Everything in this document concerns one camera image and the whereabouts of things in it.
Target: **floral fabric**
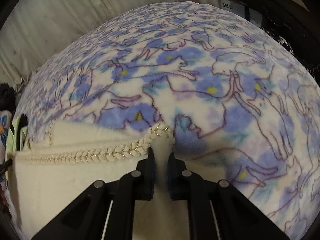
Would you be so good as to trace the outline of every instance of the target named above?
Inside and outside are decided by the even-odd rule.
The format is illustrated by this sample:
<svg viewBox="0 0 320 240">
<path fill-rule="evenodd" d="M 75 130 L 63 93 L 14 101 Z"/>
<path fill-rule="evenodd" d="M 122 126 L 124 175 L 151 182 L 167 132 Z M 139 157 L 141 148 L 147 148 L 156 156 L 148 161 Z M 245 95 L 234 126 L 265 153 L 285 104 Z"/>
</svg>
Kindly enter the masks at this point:
<svg viewBox="0 0 320 240">
<path fill-rule="evenodd" d="M 172 2 L 121 14 L 45 63 L 22 113 L 35 142 L 56 119 L 137 133 L 165 122 L 180 158 L 227 178 L 291 239 L 319 212 L 319 86 L 228 11 Z"/>
<path fill-rule="evenodd" d="M 9 111 L 0 111 L 0 165 L 4 163 L 5 146 L 8 136 L 8 129 L 10 127 L 12 114 Z"/>
</svg>

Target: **cream fabric panel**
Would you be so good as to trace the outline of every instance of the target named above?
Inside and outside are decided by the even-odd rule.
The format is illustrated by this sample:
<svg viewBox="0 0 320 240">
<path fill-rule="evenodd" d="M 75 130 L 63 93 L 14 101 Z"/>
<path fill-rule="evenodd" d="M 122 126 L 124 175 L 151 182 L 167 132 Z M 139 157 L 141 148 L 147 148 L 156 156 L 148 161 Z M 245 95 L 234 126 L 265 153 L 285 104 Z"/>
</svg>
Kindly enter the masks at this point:
<svg viewBox="0 0 320 240">
<path fill-rule="evenodd" d="M 20 0 L 0 31 L 0 82 L 17 90 L 48 58 L 103 22 L 166 1 L 177 0 Z M 191 1 L 219 6 L 219 0 Z"/>
</svg>

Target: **black fabric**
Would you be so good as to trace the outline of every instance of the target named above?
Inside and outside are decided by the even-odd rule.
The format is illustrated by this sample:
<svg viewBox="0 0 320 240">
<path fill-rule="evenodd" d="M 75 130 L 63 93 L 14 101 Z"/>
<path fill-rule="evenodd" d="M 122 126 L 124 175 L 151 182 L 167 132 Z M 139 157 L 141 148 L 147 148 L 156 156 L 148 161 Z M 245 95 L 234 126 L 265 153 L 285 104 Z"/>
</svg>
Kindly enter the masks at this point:
<svg viewBox="0 0 320 240">
<path fill-rule="evenodd" d="M 289 42 L 287 42 L 280 34 L 277 32 L 275 29 L 272 28 L 263 28 L 261 27 L 262 30 L 264 30 L 268 35 L 270 35 L 275 41 L 277 41 L 282 47 L 284 47 L 288 52 L 290 52 L 292 55 L 296 57 L 296 55 L 293 53 L 292 47 Z"/>
<path fill-rule="evenodd" d="M 250 22 L 250 10 L 249 6 L 244 6 L 244 18 Z"/>
<path fill-rule="evenodd" d="M 320 21 L 314 18 L 310 12 L 306 11 L 303 17 L 296 16 L 293 6 L 283 6 L 282 0 L 240 0 L 250 8 L 263 15 L 262 27 L 272 28 L 283 37 L 293 54 L 312 74 L 316 82 L 320 84 L 320 40 L 313 26 L 319 26 Z"/>
<path fill-rule="evenodd" d="M 8 110 L 14 114 L 16 111 L 16 97 L 14 89 L 8 84 L 0 84 L 0 111 Z"/>
<path fill-rule="evenodd" d="M 0 239 L 1 240 L 19 240 L 14 230 L 11 219 L 0 211 Z"/>
<path fill-rule="evenodd" d="M 28 117 L 23 114 L 20 117 L 20 121 L 19 121 L 19 125 L 18 125 L 18 130 L 17 130 L 17 138 L 16 138 L 16 147 L 17 147 L 17 151 L 21 151 L 20 149 L 20 133 L 21 133 L 21 129 L 25 126 L 28 126 Z"/>
</svg>

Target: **green fabric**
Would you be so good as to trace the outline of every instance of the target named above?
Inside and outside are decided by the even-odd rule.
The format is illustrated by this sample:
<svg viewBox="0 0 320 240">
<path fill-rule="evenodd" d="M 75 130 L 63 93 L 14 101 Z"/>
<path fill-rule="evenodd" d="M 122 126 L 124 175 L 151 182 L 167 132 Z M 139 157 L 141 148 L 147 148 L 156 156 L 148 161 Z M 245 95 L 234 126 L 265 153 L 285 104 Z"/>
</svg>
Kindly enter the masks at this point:
<svg viewBox="0 0 320 240">
<path fill-rule="evenodd" d="M 17 138 L 18 138 L 18 127 L 20 122 L 20 116 L 12 120 L 12 125 L 14 127 L 14 134 L 11 129 L 9 129 L 7 137 L 7 152 L 16 152 L 17 151 Z M 26 140 L 28 134 L 28 127 L 22 127 L 20 130 L 20 149 L 23 149 L 23 144 Z"/>
</svg>

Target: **yellow flower center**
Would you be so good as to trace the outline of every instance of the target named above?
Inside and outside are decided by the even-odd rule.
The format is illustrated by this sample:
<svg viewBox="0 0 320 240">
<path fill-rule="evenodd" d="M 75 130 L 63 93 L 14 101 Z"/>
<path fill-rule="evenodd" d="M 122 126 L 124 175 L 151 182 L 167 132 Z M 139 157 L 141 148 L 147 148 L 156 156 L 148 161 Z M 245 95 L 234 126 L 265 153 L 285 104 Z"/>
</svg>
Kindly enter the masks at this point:
<svg viewBox="0 0 320 240">
<path fill-rule="evenodd" d="M 215 94 L 218 91 L 216 87 L 208 87 L 207 92 L 210 94 Z"/>
<path fill-rule="evenodd" d="M 257 91 L 261 91 L 261 87 L 258 83 L 256 83 L 256 85 L 254 86 L 254 88 L 257 90 Z"/>
<path fill-rule="evenodd" d="M 239 178 L 240 179 L 245 179 L 247 177 L 247 172 L 246 171 L 243 171 L 239 174 Z"/>
<path fill-rule="evenodd" d="M 124 76 L 124 75 L 126 75 L 127 73 L 128 73 L 128 71 L 125 69 L 125 70 L 123 70 L 123 71 L 120 72 L 120 76 Z"/>
<path fill-rule="evenodd" d="M 137 121 L 141 121 L 142 120 L 142 114 L 136 113 L 135 118 L 136 118 Z"/>
</svg>

